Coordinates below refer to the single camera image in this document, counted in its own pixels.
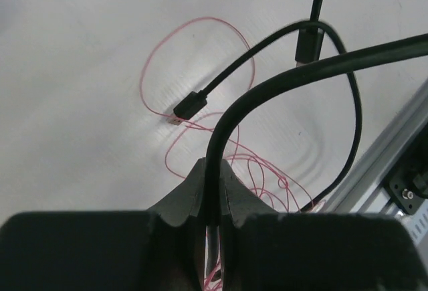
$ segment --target metal frame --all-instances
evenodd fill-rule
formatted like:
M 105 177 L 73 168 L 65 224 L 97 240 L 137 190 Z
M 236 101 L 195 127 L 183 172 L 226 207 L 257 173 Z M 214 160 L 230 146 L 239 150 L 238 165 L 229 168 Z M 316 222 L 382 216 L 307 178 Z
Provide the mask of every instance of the metal frame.
M 390 202 L 381 181 L 427 123 L 428 80 L 375 140 L 332 194 L 323 211 L 385 213 L 405 218 L 405 226 L 411 231 L 415 242 L 419 243 L 428 232 L 428 218 L 425 221 L 428 203 L 425 202 L 411 218 L 403 217 L 398 207 Z

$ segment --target white surface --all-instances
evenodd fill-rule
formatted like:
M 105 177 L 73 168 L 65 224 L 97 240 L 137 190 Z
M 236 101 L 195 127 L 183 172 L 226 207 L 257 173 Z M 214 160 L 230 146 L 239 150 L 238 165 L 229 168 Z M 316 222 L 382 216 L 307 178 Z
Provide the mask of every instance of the white surface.
M 228 20 L 254 44 L 307 17 L 311 2 L 0 0 L 0 222 L 23 210 L 152 205 L 180 180 L 163 166 L 178 129 L 149 114 L 138 95 L 151 49 L 174 27 L 203 15 Z M 426 33 L 428 6 L 426 0 L 325 0 L 322 19 L 355 50 Z M 244 51 L 224 27 L 187 29 L 148 71 L 147 98 L 159 110 Z M 292 68 L 295 46 L 293 35 L 259 55 L 256 82 Z M 322 55 L 333 53 L 326 42 Z M 427 58 L 358 72 L 364 108 L 359 155 L 427 72 Z M 208 109 L 225 109 L 248 76 L 249 65 L 210 96 Z M 340 77 L 266 104 L 245 119 L 241 137 L 315 195 L 343 166 L 353 129 L 352 100 Z M 186 173 L 204 155 L 208 138 L 189 134 L 171 153 L 171 166 Z M 304 200 L 297 190 L 296 196 Z

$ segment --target usb connector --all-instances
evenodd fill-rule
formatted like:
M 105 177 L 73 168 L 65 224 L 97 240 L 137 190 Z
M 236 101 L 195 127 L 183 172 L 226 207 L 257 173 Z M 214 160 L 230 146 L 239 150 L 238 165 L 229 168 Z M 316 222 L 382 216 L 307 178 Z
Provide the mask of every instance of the usb connector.
M 191 92 L 174 107 L 174 114 L 168 118 L 173 125 L 180 125 L 183 120 L 189 120 L 207 105 L 207 97 L 198 92 Z
M 296 48 L 297 66 L 303 66 L 320 59 L 324 32 L 320 29 L 301 29 Z

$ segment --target screw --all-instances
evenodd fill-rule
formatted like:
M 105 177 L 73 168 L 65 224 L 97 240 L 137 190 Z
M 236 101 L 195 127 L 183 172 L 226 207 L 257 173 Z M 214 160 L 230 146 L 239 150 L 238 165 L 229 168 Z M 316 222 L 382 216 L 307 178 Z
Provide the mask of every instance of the screw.
M 403 189 L 401 196 L 403 196 L 403 199 L 412 199 L 414 197 L 414 194 L 412 191 L 409 191 L 408 189 Z

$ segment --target thin red wire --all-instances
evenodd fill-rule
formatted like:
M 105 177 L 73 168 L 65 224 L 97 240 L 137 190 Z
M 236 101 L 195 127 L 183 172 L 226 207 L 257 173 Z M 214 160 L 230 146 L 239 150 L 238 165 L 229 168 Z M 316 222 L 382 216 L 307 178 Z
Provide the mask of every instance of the thin red wire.
M 162 45 L 164 45 L 168 40 L 170 40 L 170 38 L 172 38 L 172 36 L 174 36 L 176 33 L 180 32 L 180 30 L 188 27 L 189 25 L 196 23 L 196 22 L 200 22 L 200 21 L 216 21 L 218 23 L 222 23 L 223 25 L 226 25 L 227 27 L 229 27 L 230 29 L 233 30 L 233 32 L 235 32 L 239 38 L 241 39 L 241 41 L 245 44 L 246 48 L 249 50 L 250 46 L 247 42 L 247 40 L 244 38 L 244 36 L 242 35 L 241 32 L 239 32 L 239 30 L 237 28 L 235 28 L 234 26 L 232 26 L 232 24 L 216 18 L 216 17 L 199 17 L 196 19 L 192 19 L 182 25 L 180 25 L 178 28 L 174 29 L 172 32 L 170 32 L 166 37 L 164 37 L 157 45 L 156 47 L 154 47 L 154 49 L 150 52 L 146 62 L 144 63 L 144 67 L 141 71 L 141 77 L 140 77 L 140 98 L 142 103 L 144 104 L 144 106 L 151 111 L 153 114 L 158 115 L 158 116 L 162 116 L 162 117 L 172 117 L 171 115 L 168 114 L 163 114 L 161 112 L 157 112 L 156 110 L 152 109 L 146 102 L 146 100 L 144 99 L 144 92 L 143 92 L 143 81 L 144 81 L 144 77 L 146 75 L 146 71 L 150 65 L 150 62 L 153 58 L 153 56 L 155 55 L 155 53 L 159 50 L 159 48 L 162 47 Z M 253 86 L 254 83 L 254 79 L 255 79 L 255 62 L 254 62 L 254 58 L 251 59 L 251 79 L 250 79 L 250 83 L 248 86 L 248 89 L 250 89 Z M 168 156 L 169 153 L 171 152 L 171 150 L 173 149 L 173 147 L 178 143 L 179 139 L 189 130 L 189 129 L 193 129 L 193 130 L 205 130 L 205 131 L 209 131 L 209 132 L 213 132 L 213 128 L 207 128 L 205 126 L 202 126 L 200 124 L 197 124 L 198 122 L 202 121 L 203 119 L 210 117 L 210 116 L 214 116 L 214 115 L 220 115 L 223 114 L 222 112 L 212 112 L 209 114 L 206 114 L 198 119 L 196 119 L 196 121 L 194 122 L 190 122 L 188 120 L 183 120 L 180 118 L 177 118 L 176 116 L 175 119 L 179 119 L 182 122 L 185 123 L 185 129 L 178 135 L 178 137 L 173 141 L 173 143 L 170 145 L 170 147 L 167 149 L 166 153 L 165 153 L 165 158 L 164 158 L 164 162 L 165 162 L 165 167 L 168 169 L 168 171 L 170 171 L 172 174 L 176 175 L 177 177 L 180 177 L 182 179 L 184 179 L 185 177 L 183 175 L 178 174 L 176 171 L 172 170 L 169 167 L 168 164 Z M 307 190 L 305 190 L 305 188 L 303 188 L 303 186 L 301 186 L 299 183 L 297 183 L 295 180 L 293 180 L 293 178 L 289 177 L 288 175 L 286 175 L 283 171 L 281 171 L 278 167 L 276 167 L 275 165 L 273 165 L 271 162 L 261 158 L 259 155 L 255 154 L 251 149 L 249 149 L 248 147 L 242 145 L 240 142 L 240 128 L 239 125 L 237 127 L 237 138 L 236 141 L 229 139 L 229 142 L 233 143 L 235 145 L 235 150 L 234 153 L 230 156 L 225 157 L 226 160 L 231 161 L 231 166 L 233 165 L 233 163 L 235 161 L 247 161 L 247 168 L 248 168 L 248 172 L 249 172 L 249 176 L 251 178 L 251 182 L 253 183 L 253 188 L 251 188 L 250 190 L 254 192 L 255 195 L 257 195 L 259 198 L 262 198 L 264 195 L 266 195 L 270 202 L 271 202 L 271 206 L 273 208 L 275 203 L 274 203 L 274 199 L 277 199 L 280 204 L 282 205 L 282 207 L 286 210 L 289 211 L 290 210 L 290 202 L 289 202 L 289 195 L 292 197 L 292 199 L 294 200 L 294 203 L 296 204 L 296 207 L 298 210 L 300 210 L 300 207 L 297 203 L 296 198 L 294 197 L 294 194 L 292 193 L 292 191 L 290 190 L 290 184 L 288 183 L 288 179 L 290 179 L 295 185 L 299 186 L 299 188 L 301 188 L 305 194 L 307 194 L 307 196 L 309 197 L 309 199 L 312 202 L 312 198 L 309 195 L 309 193 L 307 192 Z M 248 153 L 238 153 L 238 148 L 242 148 L 244 150 L 246 150 Z M 254 176 L 251 172 L 251 167 L 249 166 L 250 163 L 256 163 L 259 165 L 260 171 L 261 171 L 261 177 L 262 177 L 262 183 L 261 183 L 261 187 L 257 187 Z M 286 190 L 286 196 L 287 196 L 287 205 L 275 194 L 273 194 L 272 192 L 268 191 L 265 188 L 265 173 L 263 168 L 266 168 L 267 170 L 269 170 L 271 173 L 273 173 L 277 178 L 278 178 L 278 187 L 280 189 L 285 189 Z M 205 279 L 205 283 L 204 283 L 204 290 L 218 290 L 221 288 L 222 283 L 221 281 L 219 281 L 218 283 L 216 283 L 216 285 L 214 285 L 214 287 L 209 288 L 209 284 L 211 283 L 211 280 L 214 277 L 214 274 L 216 273 L 216 271 L 218 270 L 220 266 L 220 262 L 217 263 L 215 269 L 207 276 L 207 278 Z

